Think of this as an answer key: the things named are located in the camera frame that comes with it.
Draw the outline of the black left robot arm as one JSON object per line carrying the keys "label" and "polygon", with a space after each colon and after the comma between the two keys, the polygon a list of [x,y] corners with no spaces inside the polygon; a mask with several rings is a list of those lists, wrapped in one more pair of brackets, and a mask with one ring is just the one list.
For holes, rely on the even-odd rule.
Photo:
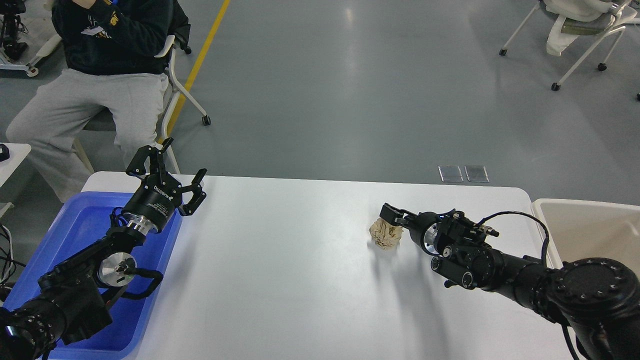
{"label": "black left robot arm", "polygon": [[12,311],[1,308],[3,360],[46,360],[57,341],[87,340],[110,325],[119,299],[145,299],[162,283],[162,272],[140,267],[133,249],[149,233],[161,233],[174,212],[194,214],[207,196],[205,168],[187,186],[166,170],[163,157],[172,142],[167,137],[161,147],[137,150],[126,173],[141,184],[126,205],[112,210],[104,237],[43,274],[38,296]]}

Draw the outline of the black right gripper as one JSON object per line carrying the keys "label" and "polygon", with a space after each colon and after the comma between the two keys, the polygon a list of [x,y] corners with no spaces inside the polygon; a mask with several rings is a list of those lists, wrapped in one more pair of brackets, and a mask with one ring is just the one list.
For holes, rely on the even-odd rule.
{"label": "black right gripper", "polygon": [[430,211],[414,214],[409,210],[394,207],[390,203],[384,203],[379,213],[379,218],[387,224],[409,230],[412,242],[431,256],[441,255],[435,247],[435,239],[438,235],[438,224],[441,223],[443,216]]}

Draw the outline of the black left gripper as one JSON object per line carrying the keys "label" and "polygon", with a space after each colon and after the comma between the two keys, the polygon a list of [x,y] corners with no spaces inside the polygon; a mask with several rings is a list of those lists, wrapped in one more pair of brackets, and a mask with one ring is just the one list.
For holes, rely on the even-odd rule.
{"label": "black left gripper", "polygon": [[[187,186],[182,186],[167,171],[164,155],[173,141],[173,137],[167,137],[160,148],[141,146],[125,170],[127,175],[142,182],[123,207],[122,215],[126,221],[144,223],[148,228],[146,232],[161,233],[177,207],[181,216],[193,215],[207,196],[202,189],[202,180],[208,169],[199,169]],[[192,196],[188,202],[182,203],[182,194],[185,193],[192,193]]]}

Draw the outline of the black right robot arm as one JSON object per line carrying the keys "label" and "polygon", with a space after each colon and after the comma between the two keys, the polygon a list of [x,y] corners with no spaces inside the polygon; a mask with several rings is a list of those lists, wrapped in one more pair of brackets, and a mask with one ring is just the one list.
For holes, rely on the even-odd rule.
{"label": "black right robot arm", "polygon": [[414,214],[384,203],[379,215],[409,230],[413,243],[432,256],[430,268],[445,278],[445,287],[498,293],[560,324],[574,358],[639,358],[639,279],[618,260],[589,257],[554,269],[546,260],[548,231],[537,259],[491,247],[486,237],[498,237],[498,231],[486,218],[475,222],[461,210]]}

